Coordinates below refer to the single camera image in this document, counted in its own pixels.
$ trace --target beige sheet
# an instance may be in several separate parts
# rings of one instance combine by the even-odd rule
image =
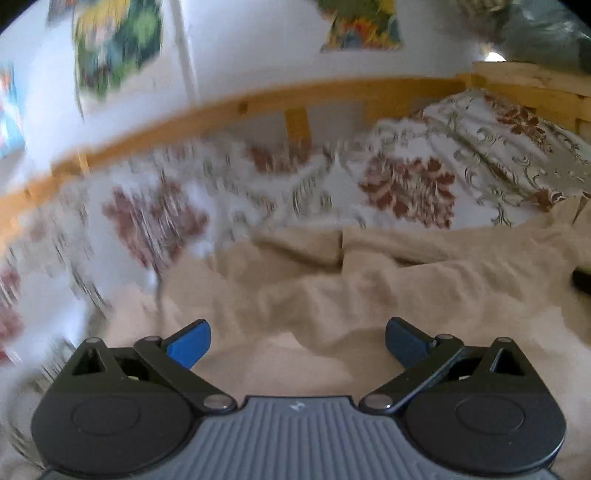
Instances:
[[[392,316],[469,345],[510,336],[567,417],[556,472],[588,478],[591,297],[570,285],[575,267],[591,266],[586,201],[566,200],[512,229],[292,229],[207,260],[186,254],[165,283],[164,324],[128,312],[104,337],[128,345],[205,318],[213,344],[194,371],[236,398],[358,399],[401,371],[384,346]]]

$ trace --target wooden bed frame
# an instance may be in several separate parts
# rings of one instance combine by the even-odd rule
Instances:
[[[0,243],[20,231],[19,215],[50,200],[64,183],[158,144],[179,142],[249,116],[284,112],[290,140],[310,140],[306,107],[334,101],[364,102],[366,121],[401,118],[426,104],[485,87],[591,141],[591,77],[554,72],[532,64],[476,63],[475,73],[453,79],[377,78],[282,86],[190,110],[132,133],[96,151],[81,151],[56,164],[51,175],[0,199]]]

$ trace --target ribbed surface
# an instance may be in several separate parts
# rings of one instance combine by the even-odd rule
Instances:
[[[46,480],[73,480],[50,473]],[[137,480],[469,480],[417,453],[396,422],[347,398],[251,398],[203,422],[175,458]],[[515,480],[556,480],[537,472]]]

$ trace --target white wall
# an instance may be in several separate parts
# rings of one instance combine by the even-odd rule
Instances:
[[[309,79],[452,76],[480,58],[447,0],[397,0],[402,50],[323,54],[330,24],[308,0],[181,1],[198,102]],[[83,121],[74,99],[71,25],[46,29],[48,3],[39,0],[0,35],[0,63],[15,64],[27,140],[25,154],[0,161],[0,192],[44,173],[67,152],[108,143],[193,103],[176,66],[167,90],[130,96]],[[255,129],[269,134],[276,123],[262,121]]]
[[[330,22],[309,0],[185,0],[200,97],[329,77],[453,76],[481,59],[449,0],[397,8],[403,49],[320,53]]]

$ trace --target painting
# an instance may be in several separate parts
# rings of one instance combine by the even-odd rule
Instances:
[[[13,69],[0,65],[0,158],[22,150],[24,145]]]
[[[332,21],[323,51],[402,46],[395,0],[316,1],[321,14]]]
[[[96,0],[51,0],[47,13],[47,23],[51,25],[64,18],[71,18],[78,5],[91,5],[95,2]]]
[[[163,19],[158,0],[99,0],[76,20],[79,98],[104,102],[158,58]]]

